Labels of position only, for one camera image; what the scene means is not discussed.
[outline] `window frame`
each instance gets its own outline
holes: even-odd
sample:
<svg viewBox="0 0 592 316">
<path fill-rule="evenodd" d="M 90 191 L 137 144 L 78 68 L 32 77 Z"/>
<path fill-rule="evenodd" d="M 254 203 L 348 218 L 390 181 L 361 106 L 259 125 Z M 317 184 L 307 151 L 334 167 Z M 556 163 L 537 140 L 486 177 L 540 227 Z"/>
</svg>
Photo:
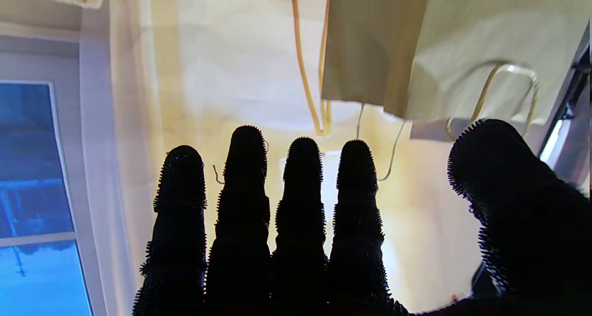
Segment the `window frame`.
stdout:
<svg viewBox="0 0 592 316">
<path fill-rule="evenodd" d="M 0 246 L 76 240 L 82 277 L 94 316 L 106 316 L 105 299 L 87 198 L 76 57 L 0 52 L 0 82 L 49 86 L 51 114 L 74 232 L 0 239 Z"/>
</svg>

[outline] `window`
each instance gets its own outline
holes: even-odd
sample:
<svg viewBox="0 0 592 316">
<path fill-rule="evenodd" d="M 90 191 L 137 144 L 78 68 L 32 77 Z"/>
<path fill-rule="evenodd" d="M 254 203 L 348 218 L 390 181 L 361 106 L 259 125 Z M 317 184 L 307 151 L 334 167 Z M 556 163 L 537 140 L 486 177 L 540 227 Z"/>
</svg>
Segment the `window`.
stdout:
<svg viewBox="0 0 592 316">
<path fill-rule="evenodd" d="M 0 82 L 0 133 L 0 305 L 91 315 L 49 84 Z"/>
<path fill-rule="evenodd" d="M 49 53 L 0 49 L 2 315 L 106 316 L 82 154 L 78 44 L 63 44 Z"/>
</svg>

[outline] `glove finger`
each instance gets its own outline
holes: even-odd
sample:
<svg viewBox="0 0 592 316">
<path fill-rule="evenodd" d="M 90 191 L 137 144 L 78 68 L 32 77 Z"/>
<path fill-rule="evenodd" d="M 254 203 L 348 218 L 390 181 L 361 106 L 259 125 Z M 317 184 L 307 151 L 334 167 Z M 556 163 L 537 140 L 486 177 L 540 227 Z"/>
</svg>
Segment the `glove finger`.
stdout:
<svg viewBox="0 0 592 316">
<path fill-rule="evenodd" d="M 210 251 L 206 304 L 211 314 L 265 310 L 269 301 L 269 199 L 264 139 L 237 128 L 224 167 L 216 239 Z"/>
<path fill-rule="evenodd" d="M 180 146 L 167 155 L 154 199 L 158 213 L 136 295 L 134 316 L 201 314 L 205 262 L 204 165 L 199 153 Z"/>
<path fill-rule="evenodd" d="M 327 256 L 321 202 L 319 147 L 296 139 L 284 169 L 284 196 L 275 215 L 277 249 L 272 257 L 272 303 L 277 312 L 322 312 L 326 306 Z"/>
<path fill-rule="evenodd" d="M 342 149 L 334 213 L 334 238 L 328 265 L 330 308 L 336 314 L 391 310 L 384 241 L 376 207 L 376 169 L 363 141 L 349 141 Z"/>
<path fill-rule="evenodd" d="M 516 129 L 501 120 L 477 122 L 453 145 L 448 177 L 483 225 L 484 263 L 501 293 L 590 293 L 590 200 L 558 179 Z"/>
</svg>

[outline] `window pane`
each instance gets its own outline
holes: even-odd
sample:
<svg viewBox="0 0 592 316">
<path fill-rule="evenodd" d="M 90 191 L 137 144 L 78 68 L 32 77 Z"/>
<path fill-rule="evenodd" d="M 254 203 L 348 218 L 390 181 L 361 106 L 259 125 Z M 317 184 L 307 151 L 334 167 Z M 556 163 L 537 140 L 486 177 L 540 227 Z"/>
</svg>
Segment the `window pane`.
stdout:
<svg viewBox="0 0 592 316">
<path fill-rule="evenodd" d="M 0 84 L 0 238 L 73 231 L 46 84 Z"/>
<path fill-rule="evenodd" d="M 74 240 L 0 248 L 0 314 L 90 316 Z"/>
</svg>

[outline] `light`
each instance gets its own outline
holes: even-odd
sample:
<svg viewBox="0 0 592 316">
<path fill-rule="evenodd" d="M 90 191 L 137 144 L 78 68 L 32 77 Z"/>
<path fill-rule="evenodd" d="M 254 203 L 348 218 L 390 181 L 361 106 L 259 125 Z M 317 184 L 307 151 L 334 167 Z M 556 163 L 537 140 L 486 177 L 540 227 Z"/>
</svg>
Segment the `light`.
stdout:
<svg viewBox="0 0 592 316">
<path fill-rule="evenodd" d="M 545 147 L 541 153 L 541 161 L 545 162 L 551 169 L 555 168 L 561 150 L 565 144 L 565 139 L 569 133 L 571 120 L 558 120 L 553 128 Z"/>
</svg>

